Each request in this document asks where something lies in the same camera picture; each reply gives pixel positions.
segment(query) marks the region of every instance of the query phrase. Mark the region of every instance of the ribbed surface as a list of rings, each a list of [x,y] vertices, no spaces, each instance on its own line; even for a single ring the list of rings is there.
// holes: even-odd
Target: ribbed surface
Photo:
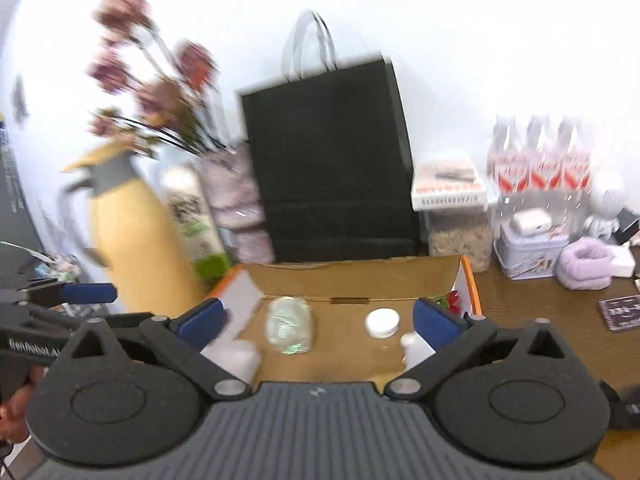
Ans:
[[[87,471],[49,461],[30,477],[214,479],[605,480],[607,476],[587,463],[540,473],[485,465],[447,444],[420,407],[386,400],[368,383],[267,383],[248,400],[217,404],[186,443],[152,462]]]

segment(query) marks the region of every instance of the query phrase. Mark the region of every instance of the human hand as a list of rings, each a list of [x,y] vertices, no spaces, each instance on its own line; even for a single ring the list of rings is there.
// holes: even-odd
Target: human hand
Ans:
[[[24,421],[27,405],[37,384],[44,377],[44,368],[34,366],[29,371],[27,383],[16,390],[11,399],[0,404],[0,439],[10,444],[19,444],[27,440],[29,431]]]

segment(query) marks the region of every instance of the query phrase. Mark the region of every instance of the yellow thermos jug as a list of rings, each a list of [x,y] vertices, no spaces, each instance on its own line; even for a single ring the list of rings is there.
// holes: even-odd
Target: yellow thermos jug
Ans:
[[[132,153],[117,140],[99,146],[63,171],[89,175],[60,195],[68,234],[96,264],[106,267],[129,312],[177,317],[205,296],[204,286],[184,253],[170,213],[131,164]],[[88,188],[90,233],[87,249],[70,212],[70,195]]]

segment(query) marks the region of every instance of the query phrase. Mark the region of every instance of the wooden table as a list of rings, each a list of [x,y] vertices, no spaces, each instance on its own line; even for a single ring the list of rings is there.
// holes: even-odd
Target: wooden table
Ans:
[[[616,389],[640,383],[640,329],[609,332],[597,303],[637,294],[631,279],[614,278],[605,290],[571,292],[554,278],[512,282],[493,263],[476,274],[476,283],[485,316],[498,325],[519,327],[537,317],[549,318],[596,380]],[[639,480],[640,431],[607,433],[595,462],[616,480]]]

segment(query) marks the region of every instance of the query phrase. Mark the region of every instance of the white figurine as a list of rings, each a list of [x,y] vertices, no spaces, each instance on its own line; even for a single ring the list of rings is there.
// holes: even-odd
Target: white figurine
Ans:
[[[591,187],[591,211],[584,222],[587,236],[609,240],[620,228],[618,214],[625,206],[625,189],[622,176],[617,171],[600,171],[593,177]]]

